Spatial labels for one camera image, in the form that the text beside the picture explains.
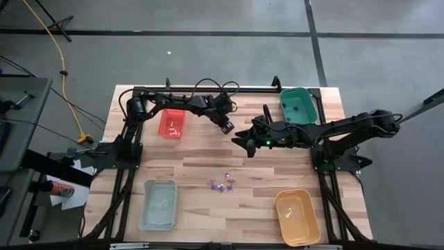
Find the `concrete floor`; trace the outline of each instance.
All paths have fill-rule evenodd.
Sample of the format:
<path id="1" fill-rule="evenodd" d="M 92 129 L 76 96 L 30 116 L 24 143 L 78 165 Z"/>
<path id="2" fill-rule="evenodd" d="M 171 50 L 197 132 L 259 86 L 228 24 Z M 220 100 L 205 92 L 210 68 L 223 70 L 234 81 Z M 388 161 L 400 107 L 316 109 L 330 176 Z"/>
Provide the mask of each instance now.
<path id="1" fill-rule="evenodd" d="M 75 29 L 309 31 L 303 0 L 42 0 L 42 3 L 55 18 L 74 15 L 68 27 Z M 444 2 L 440 0 L 312 0 L 311 4 L 318 32 L 444 33 L 441 25 Z M 5 10 L 0 14 L 0 27 L 40 28 L 21 1 L 11 1 Z M 220 82 L 270 85 L 278 75 L 284 85 L 319 86 L 309 37 L 72 38 L 73 42 L 68 43 L 57 37 L 69 72 L 67 93 L 71 101 L 104 119 L 116 84 L 162 84 L 169 77 L 173 84 L 192 85 L 201 78 L 212 77 Z M 327 84 L 340 88 L 346 115 L 376 108 L 408 114 L 443 87 L 444 71 L 440 67 L 444 63 L 443 40 L 320 38 L 319 44 Z M 0 35 L 0 55 L 37 76 L 52 78 L 53 87 L 61 90 L 60 58 L 49 37 Z M 1 63 L 0 68 L 5 73 L 18 73 Z M 85 132 L 97 140 L 101 138 L 103 132 L 99 128 L 83 117 L 80 120 Z M 49 95 L 40 123 L 70 138 L 78 136 L 71 113 L 54 94 Z M 70 141 L 40 128 L 31 143 L 31 148 L 41 153 L 64 151 L 68 146 L 72 146 Z M 365 144 L 361 152 L 371 155 L 371 145 Z M 375 239 L 393 244 L 428 244 L 411 241 L 400 227 L 390 199 L 390 195 L 396 194 L 389 194 L 390 181 L 383 181 L 378 174 L 375 168 L 368 167 L 361 177 Z M 46 225 L 35 224 L 42 231 L 41 241 L 76 237 L 80 209 L 61 212 L 56 207 L 40 213 L 38 221 L 45 221 Z M 61 224 L 60 220 L 66 217 L 72 220 Z M 444 244 L 443 239 L 437 242 Z"/>

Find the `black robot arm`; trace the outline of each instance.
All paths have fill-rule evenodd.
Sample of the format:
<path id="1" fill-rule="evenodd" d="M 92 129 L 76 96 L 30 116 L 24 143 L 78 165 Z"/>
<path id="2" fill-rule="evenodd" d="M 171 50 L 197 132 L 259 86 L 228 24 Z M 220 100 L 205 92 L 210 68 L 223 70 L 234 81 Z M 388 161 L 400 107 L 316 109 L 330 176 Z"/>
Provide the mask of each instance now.
<path id="1" fill-rule="evenodd" d="M 264 115 L 251 120 L 253 126 L 245 131 L 239 131 L 232 138 L 232 142 L 238 144 L 247 151 L 249 158 L 255 155 L 256 148 L 286 147 L 286 148 L 310 148 L 317 147 L 325 138 L 336 135 L 347 136 L 333 141 L 322 143 L 323 158 L 331 160 L 342 156 L 344 151 L 362 143 L 370 138 L 390 138 L 400 129 L 398 120 L 385 110 L 374 110 L 371 113 L 363 112 L 357 116 L 328 124 L 294 124 L 289 122 L 273 122 L 268 107 L 264 105 Z"/>
<path id="2" fill-rule="evenodd" d="M 177 97 L 172 94 L 154 92 L 148 88 L 138 88 L 137 91 L 139 94 L 126 102 L 125 124 L 122 132 L 114 141 L 119 160 L 132 158 L 132 140 L 137 127 L 165 108 L 188 110 L 198 116 L 204 115 L 217 124 L 225 134 L 228 134 L 234 128 L 227 117 L 228 113 L 234 111 L 233 102 L 226 92 L 221 92 L 217 97 L 212 95 Z M 146 110 L 144 105 L 146 101 L 155 104 L 149 111 Z"/>

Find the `red plastic bin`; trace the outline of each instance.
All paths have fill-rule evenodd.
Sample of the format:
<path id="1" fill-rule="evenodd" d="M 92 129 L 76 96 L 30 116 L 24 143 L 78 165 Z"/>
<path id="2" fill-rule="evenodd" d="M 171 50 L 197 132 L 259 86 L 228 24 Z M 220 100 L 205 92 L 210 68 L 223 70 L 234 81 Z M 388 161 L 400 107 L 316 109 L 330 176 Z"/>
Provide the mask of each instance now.
<path id="1" fill-rule="evenodd" d="M 180 138 L 184 122 L 184 110 L 164 109 L 160 118 L 159 135 L 167 138 Z"/>

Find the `wood plank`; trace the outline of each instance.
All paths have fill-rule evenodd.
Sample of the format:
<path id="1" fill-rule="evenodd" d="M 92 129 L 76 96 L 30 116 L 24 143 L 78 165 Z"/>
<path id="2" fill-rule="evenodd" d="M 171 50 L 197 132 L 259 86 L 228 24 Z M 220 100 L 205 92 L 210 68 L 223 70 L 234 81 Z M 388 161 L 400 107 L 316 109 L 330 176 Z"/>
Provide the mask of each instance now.
<path id="1" fill-rule="evenodd" d="M 103 135 L 106 142 L 114 141 L 121 132 L 123 114 L 117 97 L 131 87 L 116 86 Z M 326 120 L 343 119 L 339 89 L 321 88 L 321 93 Z M 122 102 L 130 96 L 131 93 L 123 95 Z M 283 119 L 278 94 L 239 93 L 233 96 L 233 101 L 239 106 L 237 112 L 229 114 L 235 131 L 250 128 L 251 119 L 262 115 L 264 103 L 268 104 L 275 121 Z M 234 134 L 224 135 L 206 117 L 187 113 L 179 140 L 157 134 L 160 117 L 158 114 L 144 123 L 141 140 L 144 152 L 135 175 L 125 241 L 283 243 L 275 196 L 281 191 L 302 188 L 311 195 L 321 230 L 320 242 L 327 242 L 319 181 L 312 169 L 309 150 L 258 149 L 254 158 L 247 158 L 245 150 L 231 143 Z M 217 183 L 226 183 L 225 173 L 234 180 L 234 190 L 221 194 L 210 190 L 212 178 Z M 114 169 L 107 169 L 92 183 L 85 209 L 85 234 L 108 209 L 115 175 Z M 170 231 L 138 229 L 144 183 L 152 179 L 173 179 L 178 184 L 176 224 Z M 362 233 L 371 238 L 360 184 L 349 173 L 338 173 L 338 182 L 345 211 Z M 118 223 L 116 219 L 114 233 Z M 333 224 L 339 235 L 337 219 L 333 219 Z"/>

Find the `white paper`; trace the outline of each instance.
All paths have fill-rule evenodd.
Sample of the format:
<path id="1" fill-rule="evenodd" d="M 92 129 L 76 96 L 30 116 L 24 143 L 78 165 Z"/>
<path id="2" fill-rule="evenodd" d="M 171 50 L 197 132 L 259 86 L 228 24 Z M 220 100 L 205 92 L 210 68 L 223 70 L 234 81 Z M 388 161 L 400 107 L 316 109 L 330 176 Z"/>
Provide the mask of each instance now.
<path id="1" fill-rule="evenodd" d="M 91 174 L 91 175 L 94 171 L 93 167 L 82 168 L 81 164 L 80 164 L 80 160 L 74 161 L 73 168 L 79 169 L 79 170 L 81 170 L 87 174 Z M 50 198 L 51 198 L 52 206 L 62 203 L 62 210 L 66 210 L 66 209 L 75 208 L 78 206 L 83 206 L 85 204 L 85 202 L 88 200 L 88 194 L 89 194 L 88 187 L 83 187 L 82 185 L 77 185 L 77 184 L 70 183 L 67 181 L 62 181 L 59 178 L 52 177 L 52 176 L 47 176 L 46 178 L 48 179 L 48 181 L 57 181 L 60 183 L 66 183 L 66 184 L 70 184 L 74 187 L 74 193 L 69 198 L 51 195 Z"/>

